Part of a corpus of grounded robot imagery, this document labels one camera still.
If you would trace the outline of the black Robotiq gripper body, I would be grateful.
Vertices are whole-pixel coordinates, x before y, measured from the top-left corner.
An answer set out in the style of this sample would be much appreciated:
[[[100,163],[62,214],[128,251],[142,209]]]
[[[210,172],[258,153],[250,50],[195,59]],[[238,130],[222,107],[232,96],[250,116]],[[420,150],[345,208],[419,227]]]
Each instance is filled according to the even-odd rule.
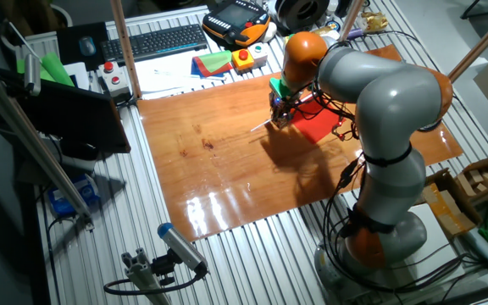
[[[296,97],[281,97],[276,91],[272,91],[269,94],[270,114],[272,117],[292,117],[296,103]]]

